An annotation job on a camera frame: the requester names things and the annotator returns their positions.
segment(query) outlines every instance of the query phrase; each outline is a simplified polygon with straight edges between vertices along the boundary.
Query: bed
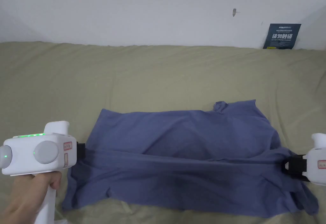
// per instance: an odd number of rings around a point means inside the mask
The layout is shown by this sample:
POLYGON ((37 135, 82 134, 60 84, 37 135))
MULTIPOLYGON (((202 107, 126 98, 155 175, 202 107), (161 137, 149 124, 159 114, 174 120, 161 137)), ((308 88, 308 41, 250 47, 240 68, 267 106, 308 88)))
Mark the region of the bed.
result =
MULTIPOLYGON (((70 134, 86 142, 102 108, 116 112, 211 110, 217 101, 256 99, 298 154, 312 148, 311 134, 326 132, 326 51, 260 50, 213 46, 0 44, 0 137, 42 132, 67 120, 70 134)), ((0 210, 13 178, 0 174, 0 210)), ((62 212, 64 176, 56 218, 89 223, 326 223, 325 191, 309 184, 320 212, 271 219, 129 205, 107 199, 62 212)))

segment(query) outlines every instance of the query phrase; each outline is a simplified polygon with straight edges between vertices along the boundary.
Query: blue t-shirt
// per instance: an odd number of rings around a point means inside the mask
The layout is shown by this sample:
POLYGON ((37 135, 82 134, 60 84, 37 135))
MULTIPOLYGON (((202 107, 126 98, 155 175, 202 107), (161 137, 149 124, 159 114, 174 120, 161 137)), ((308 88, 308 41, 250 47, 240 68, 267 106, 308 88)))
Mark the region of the blue t-shirt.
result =
POLYGON ((255 101, 213 111, 102 110, 86 157, 68 172, 63 208, 115 198, 181 210, 271 217, 318 212, 306 185, 281 172, 294 155, 255 101))

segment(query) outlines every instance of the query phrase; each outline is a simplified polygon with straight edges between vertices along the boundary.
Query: red label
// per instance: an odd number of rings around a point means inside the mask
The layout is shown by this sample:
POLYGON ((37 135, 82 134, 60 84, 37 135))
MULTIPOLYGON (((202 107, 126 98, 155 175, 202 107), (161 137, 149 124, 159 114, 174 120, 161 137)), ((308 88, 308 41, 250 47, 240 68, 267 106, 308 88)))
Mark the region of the red label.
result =
POLYGON ((318 169, 326 169, 326 160, 318 160, 318 169))
POLYGON ((66 142, 63 144, 63 150, 71 150, 72 149, 72 142, 66 142))

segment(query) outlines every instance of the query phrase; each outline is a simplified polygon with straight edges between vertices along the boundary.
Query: green led light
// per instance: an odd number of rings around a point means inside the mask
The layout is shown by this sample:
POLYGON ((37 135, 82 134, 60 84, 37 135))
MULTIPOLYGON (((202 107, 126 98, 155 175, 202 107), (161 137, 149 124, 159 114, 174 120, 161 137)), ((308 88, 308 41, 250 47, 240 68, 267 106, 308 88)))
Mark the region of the green led light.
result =
POLYGON ((40 134, 30 134, 30 135, 23 135, 23 136, 18 136, 18 137, 35 137, 35 136, 42 136, 45 135, 45 133, 40 133, 40 134))

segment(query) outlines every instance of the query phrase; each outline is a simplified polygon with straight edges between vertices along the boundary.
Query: sticker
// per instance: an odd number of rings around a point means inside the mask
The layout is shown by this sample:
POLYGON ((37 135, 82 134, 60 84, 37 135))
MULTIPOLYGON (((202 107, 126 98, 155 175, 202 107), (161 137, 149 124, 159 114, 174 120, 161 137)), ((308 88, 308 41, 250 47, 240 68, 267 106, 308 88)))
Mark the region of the sticker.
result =
POLYGON ((263 49, 292 49, 301 24, 270 24, 263 49))
POLYGON ((72 142, 66 142, 63 144, 63 150, 71 150, 72 149, 72 142))
POLYGON ((63 166, 64 168, 68 166, 68 154, 65 154, 65 165, 63 166))
POLYGON ((326 169, 326 160, 318 160, 318 169, 326 169))

